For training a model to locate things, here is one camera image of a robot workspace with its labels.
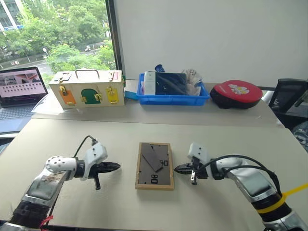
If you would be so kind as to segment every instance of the white table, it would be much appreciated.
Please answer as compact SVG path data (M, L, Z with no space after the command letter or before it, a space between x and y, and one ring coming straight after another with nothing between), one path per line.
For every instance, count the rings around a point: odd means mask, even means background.
M263 230L261 219L231 180L200 180L174 174L174 191L134 189L139 142L171 143L173 165L188 161L192 141L204 145L212 157L248 155L275 171L282 191L308 181L308 155L284 128L164 125L32 119L0 155L0 219L13 209L45 161L55 155L72 156L84 136L91 134L121 168L101 174L102 189L94 182L73 179L64 184L52 225L124 230ZM82 148L79 157L90 144ZM308 223L308 192L287 199Z
M136 80L127 80L127 90L136 92ZM214 84L205 83L208 92ZM56 101L50 93L51 102ZM277 117L262 100L253 108L220 109L211 99L204 106L140 105L127 100L125 106L70 109L59 115L35 114L33 118L70 119L152 124L281 127Z

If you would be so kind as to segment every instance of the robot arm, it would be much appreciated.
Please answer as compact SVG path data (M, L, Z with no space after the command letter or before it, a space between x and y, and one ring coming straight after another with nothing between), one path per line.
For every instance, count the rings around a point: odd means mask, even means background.
M55 203L64 181L72 178L94 179L96 190L101 188L99 173L111 172L120 168L112 162L103 162L108 157L106 148L96 140L86 151L83 160L54 156L49 158L43 171L33 180L30 187L14 210L11 220L1 231L30 231L40 228L49 209Z
M190 146L188 157L191 162L179 165L175 171L191 174L191 182L197 179L229 178L235 182L246 199L262 218L267 231L308 231L303 220L282 200L282 195L264 177L260 170L240 157L226 157L213 160L207 150L197 143Z

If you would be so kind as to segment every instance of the blue cup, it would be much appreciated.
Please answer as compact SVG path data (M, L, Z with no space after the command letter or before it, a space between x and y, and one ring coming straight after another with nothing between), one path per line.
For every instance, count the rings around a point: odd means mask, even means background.
M161 64L157 65L154 69L157 72L165 72L165 70L164 70L164 68Z

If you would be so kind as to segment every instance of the blue crate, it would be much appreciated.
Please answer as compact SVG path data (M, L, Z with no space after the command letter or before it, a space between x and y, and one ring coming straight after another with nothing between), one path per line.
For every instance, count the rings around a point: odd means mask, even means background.
M158 105L204 105L206 100L210 98L203 83L198 85L201 87L200 96L190 95L144 95L142 93L141 82L144 80L144 73L139 75L137 97L140 104L158 104Z

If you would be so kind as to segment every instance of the laptop keyboard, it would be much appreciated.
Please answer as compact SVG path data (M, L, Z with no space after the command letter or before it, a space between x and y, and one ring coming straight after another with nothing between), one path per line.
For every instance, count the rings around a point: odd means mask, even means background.
M0 109L0 119L15 119L30 117L33 106L10 107Z

